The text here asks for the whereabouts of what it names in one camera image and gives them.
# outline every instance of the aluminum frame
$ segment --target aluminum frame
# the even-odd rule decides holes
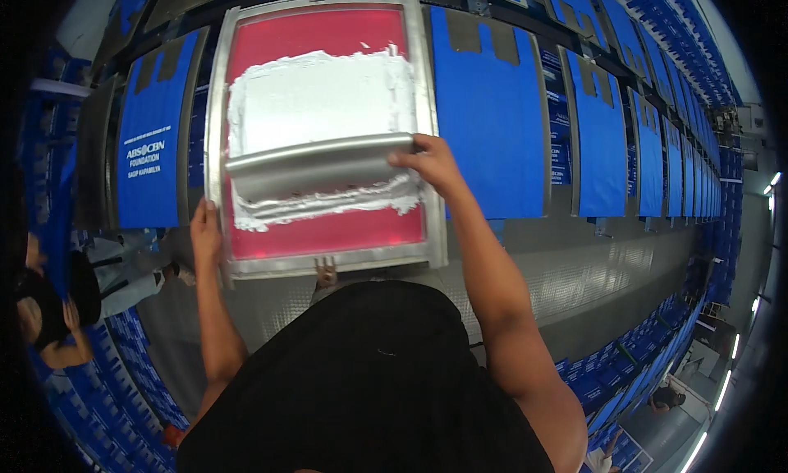
[[[415,113],[418,133],[438,135],[438,110],[432,69],[429,66],[427,38],[419,0],[282,0],[246,9],[235,7],[224,15],[216,54],[213,57],[211,85],[206,108],[204,175],[205,197],[216,202],[222,225],[228,225],[224,208],[222,177],[224,175],[224,140],[227,136],[228,103],[227,69],[236,29],[254,18],[291,16],[331,9],[362,9],[375,5],[395,5],[402,10],[403,33],[408,44],[408,60],[414,68]],[[422,225],[426,239],[420,243],[293,255],[265,259],[226,259],[221,266],[222,278],[231,286],[232,280],[284,278],[314,274],[315,262],[333,257],[337,271],[357,271],[400,264],[428,262],[430,268],[448,264],[446,215],[444,200],[435,189],[424,183],[422,190]],[[228,232],[223,232],[224,252],[231,252]]]

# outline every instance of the fluorescent light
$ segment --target fluorescent light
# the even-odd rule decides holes
[[[690,468],[690,466],[692,466],[692,462],[695,461],[695,456],[697,456],[697,452],[701,450],[703,441],[706,440],[706,435],[707,434],[704,432],[703,435],[701,436],[701,439],[697,442],[697,445],[695,446],[695,450],[692,452],[692,455],[687,460],[687,464],[685,464],[684,468],[682,468],[682,473],[687,473],[687,470]]]
[[[734,351],[731,353],[731,360],[736,358],[736,350],[738,350],[738,339],[740,336],[740,334],[736,334],[736,339],[734,340]]]
[[[731,380],[731,371],[728,370],[728,374],[725,376],[725,383],[723,384],[723,390],[719,393],[719,399],[717,399],[717,404],[714,405],[714,411],[719,411],[719,407],[723,404],[723,398],[725,397],[725,391],[728,389],[728,382]]]

